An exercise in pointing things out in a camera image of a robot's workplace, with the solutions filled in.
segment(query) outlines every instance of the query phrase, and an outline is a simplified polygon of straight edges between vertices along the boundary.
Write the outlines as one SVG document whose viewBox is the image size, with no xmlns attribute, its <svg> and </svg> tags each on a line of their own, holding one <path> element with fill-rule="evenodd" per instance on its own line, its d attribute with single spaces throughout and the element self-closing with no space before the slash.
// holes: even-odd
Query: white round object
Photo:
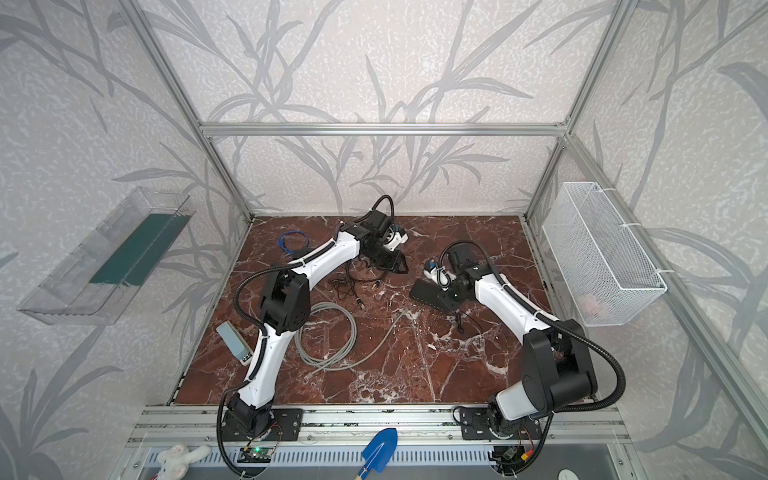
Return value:
<svg viewBox="0 0 768 480">
<path fill-rule="evenodd" d="M 564 468 L 558 473 L 558 480 L 578 480 L 575 473 L 571 472 L 567 468 Z"/>
</svg>

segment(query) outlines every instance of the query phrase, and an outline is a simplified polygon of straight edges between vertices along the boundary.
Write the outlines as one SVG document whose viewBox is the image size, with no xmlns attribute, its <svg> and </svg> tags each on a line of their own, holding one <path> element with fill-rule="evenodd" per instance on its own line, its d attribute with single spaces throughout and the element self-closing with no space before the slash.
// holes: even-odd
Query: plush toy pink paw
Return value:
<svg viewBox="0 0 768 480">
<path fill-rule="evenodd" d="M 210 454 L 210 447 L 203 445 L 197 447 L 192 452 L 186 445 L 174 445 L 170 450 L 160 452 L 157 460 L 161 463 L 160 473 L 155 477 L 157 480 L 179 480 L 187 474 L 190 463 L 202 460 Z"/>
</svg>

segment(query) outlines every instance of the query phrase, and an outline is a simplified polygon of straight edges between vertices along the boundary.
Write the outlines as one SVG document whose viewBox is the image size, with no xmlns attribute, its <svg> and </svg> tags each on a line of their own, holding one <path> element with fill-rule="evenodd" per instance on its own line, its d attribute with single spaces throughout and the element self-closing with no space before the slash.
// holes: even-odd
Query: blue shovel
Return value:
<svg viewBox="0 0 768 480">
<path fill-rule="evenodd" d="M 376 470 L 378 473 L 383 472 L 386 464 L 392 459 L 392 454 L 395 453 L 396 448 L 397 430 L 383 429 L 377 433 L 366 449 L 362 451 L 362 457 L 366 460 L 366 464 L 362 466 L 355 480 L 365 480 L 371 470 Z"/>
</svg>

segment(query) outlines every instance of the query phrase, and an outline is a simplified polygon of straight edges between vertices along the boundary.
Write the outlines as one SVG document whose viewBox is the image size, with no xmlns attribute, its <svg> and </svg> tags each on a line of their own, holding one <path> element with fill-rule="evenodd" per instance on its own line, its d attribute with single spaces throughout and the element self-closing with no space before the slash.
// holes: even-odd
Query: wallpaper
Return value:
<svg viewBox="0 0 768 480">
<path fill-rule="evenodd" d="M 585 180 L 566 151 L 531 215 L 553 290 L 567 318 L 578 318 L 578 311 L 541 225 L 562 182 Z M 587 333 L 616 357 L 627 375 L 619 410 L 648 478 L 768 478 L 765 452 L 690 345 L 663 296 L 623 326 L 593 327 Z M 604 398 L 616 385 L 615 375 L 600 357 L 592 358 L 598 395 Z"/>
<path fill-rule="evenodd" d="M 116 4 L 0 5 L 0 476 L 104 478 L 165 402 L 246 224 Z M 113 326 L 16 310 L 136 186 L 197 209 Z"/>
<path fill-rule="evenodd" d="M 577 127 L 766 394 L 767 14 L 765 1 L 635 12 Z"/>
<path fill-rule="evenodd" d="M 141 4 L 203 121 L 556 122 L 614 0 Z"/>
<path fill-rule="evenodd" d="M 224 163 L 252 211 L 368 211 L 384 193 L 403 214 L 519 214 L 551 137 L 227 137 Z"/>
</svg>

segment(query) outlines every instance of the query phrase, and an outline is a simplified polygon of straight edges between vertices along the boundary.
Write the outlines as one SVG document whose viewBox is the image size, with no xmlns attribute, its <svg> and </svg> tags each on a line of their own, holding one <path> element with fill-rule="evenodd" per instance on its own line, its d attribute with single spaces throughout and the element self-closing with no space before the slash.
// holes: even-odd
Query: red marble tabletop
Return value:
<svg viewBox="0 0 768 480">
<path fill-rule="evenodd" d="M 259 330 L 242 320 L 232 308 L 232 291 L 243 278 L 271 263 L 287 261 L 277 246 L 277 237 L 289 230 L 302 230 L 313 247 L 327 241 L 338 224 L 335 217 L 259 217 L 240 253 L 213 319 L 203 336 L 194 360 L 181 385 L 176 402 L 184 405 L 217 404 L 225 388 L 242 382 L 246 367 L 232 356 L 216 333 L 229 320 L 251 346 Z M 484 402 L 493 393 L 521 378 L 520 343 L 498 317 L 476 302 L 462 309 L 473 319 L 462 317 L 460 333 L 453 315 L 446 315 L 408 297 L 413 282 L 423 276 L 422 266 L 437 257 L 454 240 L 481 243 L 501 271 L 523 294 L 549 309 L 541 278 L 531 255 L 518 217 L 398 217 L 408 242 L 402 245 L 410 266 L 407 275 L 389 274 L 383 285 L 358 283 L 357 292 L 365 303 L 358 307 L 353 296 L 337 298 L 330 286 L 332 273 L 312 291 L 312 302 L 333 301 L 355 316 L 357 341 L 345 362 L 368 355 L 386 334 L 394 316 L 403 310 L 392 334 L 381 349 L 363 364 L 342 372 L 318 372 L 299 358 L 291 343 L 277 376 L 275 403 L 355 402 Z M 286 238 L 296 248 L 300 235 Z M 353 275 L 370 278 L 361 260 L 353 264 Z M 253 281 L 241 295 L 241 303 L 258 311 L 262 279 Z M 305 325 L 303 345 L 312 356 L 324 357 L 349 338 L 349 321 L 341 313 L 326 311 Z"/>
</svg>

